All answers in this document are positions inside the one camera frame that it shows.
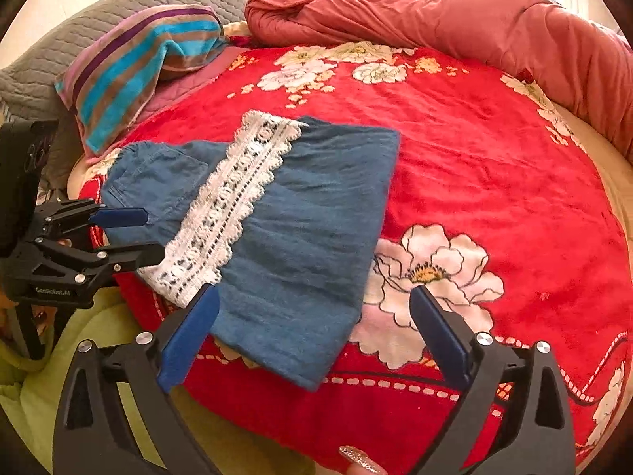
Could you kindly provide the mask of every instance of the blue denim garment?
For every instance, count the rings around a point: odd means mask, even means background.
[[[243,222],[220,269],[211,332],[261,366],[315,390],[360,317],[399,137],[392,130],[300,118],[274,181]],[[126,147],[110,169],[108,206],[145,207],[144,227],[110,229],[112,244],[167,244],[226,144]]]

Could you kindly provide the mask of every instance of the striped towel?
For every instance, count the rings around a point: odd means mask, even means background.
[[[137,12],[86,48],[55,80],[86,156],[100,156],[122,139],[159,80],[202,68],[226,44],[210,7],[164,5]]]

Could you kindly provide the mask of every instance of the pillow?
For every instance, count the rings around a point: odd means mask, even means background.
[[[55,79],[86,155],[105,153],[121,137],[159,80],[202,68],[226,45],[210,7],[175,5],[141,10],[87,47]]]
[[[126,17],[148,7],[202,4],[216,10],[222,24],[244,19],[246,0],[101,0],[51,30],[18,60],[0,69],[0,98],[19,117],[60,120],[43,176],[54,188],[66,187],[81,155],[81,141],[72,115],[53,88],[53,80],[75,57]]]

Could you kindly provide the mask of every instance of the phone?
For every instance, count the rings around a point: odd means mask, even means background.
[[[13,118],[0,126],[0,258],[11,254],[31,223],[58,123]]]

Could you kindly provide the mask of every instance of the glittery fingernail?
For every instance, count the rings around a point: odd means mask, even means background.
[[[368,472],[374,473],[374,475],[387,475],[384,468],[372,461],[365,452],[359,450],[358,448],[353,446],[342,446],[339,448],[339,453],[350,462],[358,464],[362,468],[365,468]]]
[[[40,311],[39,313],[37,313],[37,315],[34,318],[34,321],[36,323],[36,325],[41,325],[42,323],[44,323],[46,320],[48,319],[48,315],[46,314],[46,311]]]

